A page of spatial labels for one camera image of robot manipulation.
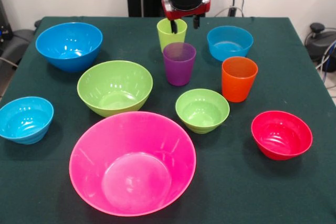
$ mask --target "pink bowl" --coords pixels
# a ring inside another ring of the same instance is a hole
[[[70,179],[79,196],[111,215],[140,216],[179,198],[196,169],[194,145],[174,121],[150,112],[110,116],[75,145]]]
[[[286,160],[306,152],[313,142],[307,124],[283,111],[266,111],[257,115],[251,125],[260,150],[274,160]]]

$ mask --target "purple cup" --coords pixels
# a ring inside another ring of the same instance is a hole
[[[163,49],[163,62],[167,81],[174,86],[189,83],[196,57],[196,49],[184,42],[168,44]]]

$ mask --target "blue bowl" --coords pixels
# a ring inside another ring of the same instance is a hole
[[[220,61],[232,56],[245,57],[253,44],[253,37],[236,26],[219,26],[207,35],[211,55]]]
[[[23,97],[0,109],[0,136],[19,144],[34,144],[47,133],[53,105],[40,97]]]
[[[63,23],[48,28],[36,40],[36,49],[49,63],[65,72],[88,69],[96,59],[103,34],[86,23]]]

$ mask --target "table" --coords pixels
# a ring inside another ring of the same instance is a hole
[[[28,47],[0,106],[27,95],[48,99],[55,116],[44,139],[31,146],[0,140],[0,223],[335,223],[336,108],[287,18],[202,18],[198,30],[186,18],[186,42],[197,49],[193,76],[184,87],[165,79],[156,32],[159,18],[45,17]],[[186,192],[156,213],[123,218],[86,204],[73,189],[69,157],[79,137],[102,117],[77,95],[82,73],[56,69],[35,49],[37,36],[63,22],[87,22],[104,35],[94,64],[131,60],[153,76],[153,90],[141,110],[175,120],[194,142],[195,176]],[[248,57],[259,73],[248,99],[230,103],[230,116],[216,130],[198,135],[178,119],[174,104],[183,92],[220,92],[221,63],[209,54],[206,35],[236,25],[254,37]],[[250,124],[266,110],[302,118],[313,132],[304,155],[277,162],[256,146]]]

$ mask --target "bowl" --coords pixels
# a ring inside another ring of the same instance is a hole
[[[0,136],[19,144],[34,144],[47,133],[54,108],[41,97],[23,97],[0,109]]]
[[[266,111],[257,115],[251,125],[260,150],[274,160],[286,160],[306,152],[313,142],[307,124],[284,111]]]
[[[196,169],[187,133],[162,115],[133,111],[110,116],[88,129],[70,155],[78,195],[116,216],[140,216],[173,203]]]
[[[207,35],[211,55],[220,61],[232,56],[246,56],[253,44],[252,35],[236,26],[219,26]]]
[[[186,91],[175,104],[177,115],[193,132],[208,133],[228,117],[230,106],[219,93],[209,89]]]
[[[49,63],[65,72],[88,69],[96,59],[103,35],[87,23],[63,23],[48,28],[36,40],[36,49]]]
[[[97,114],[108,117],[139,110],[153,88],[153,78],[143,66],[124,60],[106,61],[80,77],[77,92]]]

